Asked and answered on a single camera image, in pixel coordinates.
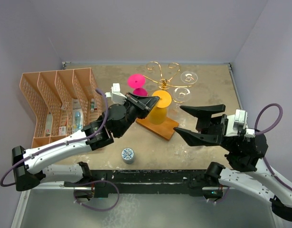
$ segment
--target beige tabletop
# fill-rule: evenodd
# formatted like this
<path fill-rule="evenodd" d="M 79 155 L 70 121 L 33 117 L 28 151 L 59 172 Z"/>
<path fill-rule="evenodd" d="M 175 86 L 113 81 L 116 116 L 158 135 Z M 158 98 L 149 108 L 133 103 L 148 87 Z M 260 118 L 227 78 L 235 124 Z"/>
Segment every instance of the beige tabletop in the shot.
<path fill-rule="evenodd" d="M 69 65 L 67 69 L 91 67 L 98 86 L 108 92 L 112 83 L 120 83 L 121 92 L 132 92 L 127 85 L 127 79 L 132 74 L 143 74 L 153 79 L 160 79 L 158 68 L 153 71 L 147 70 L 145 65 Z M 193 71 L 198 75 L 198 81 L 191 88 L 192 98 L 185 103 L 191 106 L 226 105 L 226 114 L 234 114 L 239 108 L 234 85 L 226 65 L 181 65 L 181 72 L 171 82 L 173 85 L 184 85 L 180 80 L 180 74 L 184 71 Z M 162 65 L 163 76 L 169 79 L 175 72 Z M 151 95 L 158 90 L 156 83 L 146 80 L 144 88 Z M 179 126 L 194 130 L 197 119 L 181 111 L 173 119 L 179 122 Z M 170 141 L 148 131 L 137 123 L 132 124 L 124 136 L 115 139 L 114 143 L 99 150 L 72 156 L 59 164 L 73 164 L 80 161 L 87 162 L 90 169 L 206 169 L 212 162 L 221 163 L 230 167 L 224 154 L 223 148 L 201 147 L 193 148 L 196 157 L 189 160 L 184 156 L 187 145 L 185 141 L 174 133 Z M 121 152 L 124 148 L 132 148 L 135 152 L 133 164 L 122 161 Z"/>

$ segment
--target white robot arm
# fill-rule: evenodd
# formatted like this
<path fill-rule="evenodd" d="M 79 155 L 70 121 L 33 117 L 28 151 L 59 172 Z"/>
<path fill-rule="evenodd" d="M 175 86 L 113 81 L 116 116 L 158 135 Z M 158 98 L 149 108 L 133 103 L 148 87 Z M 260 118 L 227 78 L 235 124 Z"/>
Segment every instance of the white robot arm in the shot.
<path fill-rule="evenodd" d="M 127 93 L 122 96 L 122 104 L 107 107 L 106 102 L 106 111 L 96 121 L 64 139 L 33 149 L 13 148 L 13 166 L 2 177 L 0 185 L 7 187 L 15 184 L 17 191 L 24 191 L 51 181 L 88 182 L 92 175 L 86 163 L 52 164 L 113 143 L 113 138 L 122 137 L 136 118 L 145 118 L 158 100 L 157 96 L 141 97 Z M 12 170 L 15 183 L 4 184 L 3 180 Z"/>
<path fill-rule="evenodd" d="M 268 105 L 264 110 L 270 106 L 277 106 L 280 115 L 264 131 L 248 128 L 245 110 L 237 110 L 235 115 L 223 114 L 211 118 L 213 114 L 224 112 L 225 105 L 181 106 L 181 109 L 198 118 L 198 133 L 181 128 L 175 128 L 175 131 L 189 146 L 221 146 L 229 151 L 225 156 L 234 170 L 212 162 L 205 173 L 208 182 L 234 187 L 252 195 L 270 204 L 279 217 L 292 221 L 292 183 L 274 170 L 265 158 L 268 145 L 264 133 L 274 128 L 283 114 L 278 104 Z M 264 110 L 257 118 L 256 127 Z"/>

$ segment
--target wine glass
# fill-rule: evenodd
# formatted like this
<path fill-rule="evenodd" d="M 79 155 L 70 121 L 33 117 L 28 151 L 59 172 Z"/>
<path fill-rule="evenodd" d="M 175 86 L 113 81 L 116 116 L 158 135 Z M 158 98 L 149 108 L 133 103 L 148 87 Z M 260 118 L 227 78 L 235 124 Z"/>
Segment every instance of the wine glass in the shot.
<path fill-rule="evenodd" d="M 182 103 L 187 102 L 188 100 L 191 99 L 191 92 L 187 88 L 178 87 L 178 88 L 174 89 L 174 91 L 172 93 L 172 98 L 173 98 L 174 104 L 169 109 L 169 116 L 172 119 L 176 119 L 179 115 L 179 112 L 180 112 L 179 106 Z"/>
<path fill-rule="evenodd" d="M 194 83 L 197 82 L 198 76 L 196 73 L 191 72 L 191 71 L 185 71 L 180 75 L 180 79 L 182 80 L 183 83 L 188 84 L 188 85 L 193 85 Z"/>
<path fill-rule="evenodd" d="M 197 154 L 202 148 L 203 146 L 184 146 L 183 155 L 186 160 L 192 161 L 197 157 Z"/>

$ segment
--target small tin can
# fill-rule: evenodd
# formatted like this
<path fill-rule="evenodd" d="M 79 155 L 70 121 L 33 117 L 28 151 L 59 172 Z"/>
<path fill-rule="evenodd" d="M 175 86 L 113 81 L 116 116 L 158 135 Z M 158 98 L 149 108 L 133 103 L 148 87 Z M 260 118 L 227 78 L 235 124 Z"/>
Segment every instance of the small tin can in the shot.
<path fill-rule="evenodd" d="M 134 151 L 131 148 L 125 148 L 122 151 L 122 160 L 127 164 L 132 164 L 134 162 L 135 156 Z"/>

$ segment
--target gray wall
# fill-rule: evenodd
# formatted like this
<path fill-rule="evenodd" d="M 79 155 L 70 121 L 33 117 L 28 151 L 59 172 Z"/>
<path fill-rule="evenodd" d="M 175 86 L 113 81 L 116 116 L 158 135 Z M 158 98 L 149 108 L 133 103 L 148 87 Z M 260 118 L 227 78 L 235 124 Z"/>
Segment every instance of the gray wall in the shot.
<path fill-rule="evenodd" d="M 31 0 L 63 61 L 235 59 L 267 0 Z"/>
<path fill-rule="evenodd" d="M 61 60 L 28 0 L 0 0 L 0 177 L 11 150 L 31 146 L 35 118 L 19 90 L 23 72 L 61 68 Z M 12 174 L 6 182 L 14 181 Z M 11 226 L 19 192 L 0 187 L 0 228 Z"/>
<path fill-rule="evenodd" d="M 280 124 L 266 134 L 267 158 L 292 181 L 292 0 L 268 0 L 233 66 L 249 125 L 265 105 L 283 106 Z M 272 124 L 277 113 L 277 108 L 268 109 L 259 128 Z"/>

